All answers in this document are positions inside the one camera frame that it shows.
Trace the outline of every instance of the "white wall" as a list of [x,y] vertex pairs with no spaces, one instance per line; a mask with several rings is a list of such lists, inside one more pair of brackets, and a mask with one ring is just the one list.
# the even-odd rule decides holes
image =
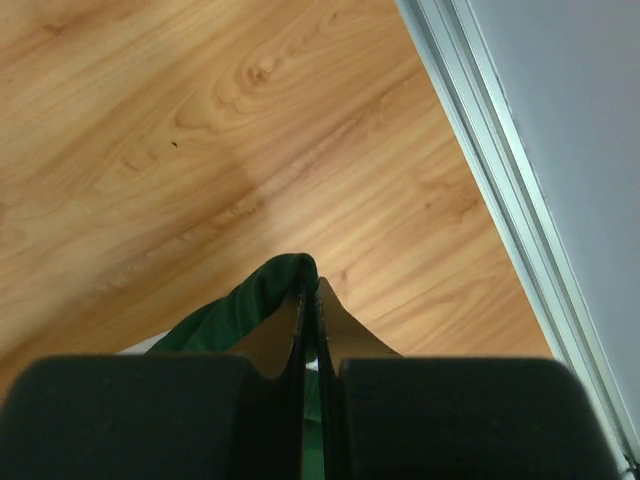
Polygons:
[[469,0],[640,425],[640,2]]

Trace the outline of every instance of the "green cloth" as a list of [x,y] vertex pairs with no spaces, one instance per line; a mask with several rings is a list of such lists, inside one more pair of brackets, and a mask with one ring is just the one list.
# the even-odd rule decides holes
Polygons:
[[[314,299],[318,271],[306,254],[272,258],[229,295],[205,305],[176,325],[148,353],[222,352],[260,325],[293,289]],[[317,372],[305,378],[304,478],[324,478]]]

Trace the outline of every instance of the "metal trim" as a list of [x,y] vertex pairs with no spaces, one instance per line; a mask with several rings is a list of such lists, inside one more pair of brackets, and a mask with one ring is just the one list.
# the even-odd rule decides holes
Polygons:
[[545,338],[585,385],[622,471],[640,458],[638,436],[468,1],[396,3]]

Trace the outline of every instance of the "dark spot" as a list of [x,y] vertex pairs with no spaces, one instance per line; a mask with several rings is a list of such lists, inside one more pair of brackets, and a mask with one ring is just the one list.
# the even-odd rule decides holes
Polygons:
[[64,32],[64,25],[60,26],[54,25],[52,23],[47,23],[46,25],[42,26],[42,29],[45,32],[50,33],[51,35],[62,35],[62,32]]
[[258,86],[263,85],[269,80],[270,72],[267,72],[265,69],[260,67],[252,67],[247,72],[247,76],[249,77],[249,82],[251,82],[252,85]]
[[118,20],[124,20],[127,17],[130,17],[131,14],[133,13],[133,10],[128,10],[126,12],[122,12],[119,16],[118,16]]

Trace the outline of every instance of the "wood grain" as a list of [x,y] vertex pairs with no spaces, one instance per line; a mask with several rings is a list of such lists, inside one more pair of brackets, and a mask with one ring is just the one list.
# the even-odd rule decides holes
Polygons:
[[287,251],[402,353],[548,355],[393,2],[1,1],[2,388]]

